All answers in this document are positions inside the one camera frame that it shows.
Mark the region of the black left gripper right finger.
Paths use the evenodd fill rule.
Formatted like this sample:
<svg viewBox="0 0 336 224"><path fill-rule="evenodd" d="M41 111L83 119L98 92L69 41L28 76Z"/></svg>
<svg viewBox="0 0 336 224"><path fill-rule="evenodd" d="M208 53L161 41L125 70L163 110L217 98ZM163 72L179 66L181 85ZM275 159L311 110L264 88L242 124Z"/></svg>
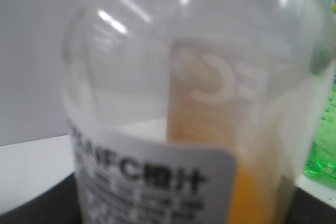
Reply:
<svg viewBox="0 0 336 224"><path fill-rule="evenodd" d="M335 224L335 208L297 187L285 223Z"/></svg>

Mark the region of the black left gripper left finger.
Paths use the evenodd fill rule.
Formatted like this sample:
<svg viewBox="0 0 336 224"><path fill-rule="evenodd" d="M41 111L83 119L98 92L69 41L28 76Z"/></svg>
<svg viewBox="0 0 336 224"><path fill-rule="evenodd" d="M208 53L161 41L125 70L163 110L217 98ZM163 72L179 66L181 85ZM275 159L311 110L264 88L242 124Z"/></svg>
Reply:
<svg viewBox="0 0 336 224"><path fill-rule="evenodd" d="M81 223L74 174L36 198L1 214L1 223Z"/></svg>

